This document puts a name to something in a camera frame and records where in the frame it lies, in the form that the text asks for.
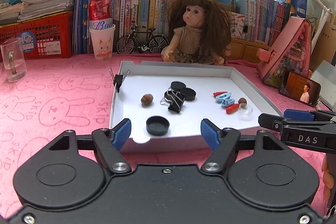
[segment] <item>pink cloth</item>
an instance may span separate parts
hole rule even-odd
[[[28,74],[17,83],[9,83],[0,71],[0,214],[9,217],[20,208],[12,186],[16,169],[30,156],[66,129],[77,134],[109,126],[113,93],[113,73],[122,60],[139,64],[161,61],[160,56],[113,56],[109,61],[95,61],[92,55],[70,59],[27,60]],[[255,68],[230,64],[253,82],[283,112],[287,108],[309,110],[309,106],[280,95],[277,89],[264,85]],[[312,206],[325,213],[323,183],[320,171],[324,154],[294,148],[310,163],[320,177],[320,187]],[[124,155],[135,166],[143,163],[189,163],[201,165],[210,155],[209,149],[173,153],[141,153]],[[242,151],[238,159],[251,155]],[[81,155],[93,159],[90,151]]]

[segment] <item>white pipe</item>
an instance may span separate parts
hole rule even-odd
[[[319,35],[323,29],[324,24],[326,23],[328,17],[333,13],[332,9],[328,9],[327,7],[325,7],[323,5],[323,3],[320,0],[315,0],[322,8],[322,13],[321,13],[321,18],[320,18],[320,23],[318,24],[318,26],[316,26],[316,32],[315,35],[313,37],[313,39],[311,40],[311,51],[310,54],[313,53],[313,50],[316,46],[316,42],[317,39],[319,38]]]

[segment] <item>red storage crate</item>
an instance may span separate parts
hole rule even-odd
[[[0,44],[22,38],[26,59],[72,56],[73,12],[66,12],[0,27]]]

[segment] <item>white tray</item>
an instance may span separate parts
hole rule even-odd
[[[123,61],[120,74],[126,74],[120,92],[113,95],[110,128],[122,119],[129,118],[132,132],[122,152],[163,152],[206,148],[201,137],[200,125],[204,118],[219,128],[232,127],[242,134],[254,135],[260,128],[258,116],[261,113],[280,115],[278,108],[253,85],[244,75],[231,67],[170,64],[163,62],[142,62],[135,65]],[[167,88],[173,81],[180,81],[196,91],[196,99],[185,101],[179,114],[160,104]],[[232,98],[246,98],[253,108],[250,120],[242,120],[239,112],[227,115],[226,111],[213,97],[213,92],[228,91]],[[141,105],[144,94],[153,95],[150,107]],[[150,116],[165,117],[169,131],[163,137],[151,136],[146,131],[146,120]]]

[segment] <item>red soda can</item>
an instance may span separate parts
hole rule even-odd
[[[111,0],[90,0],[90,28],[102,30],[112,27]]]

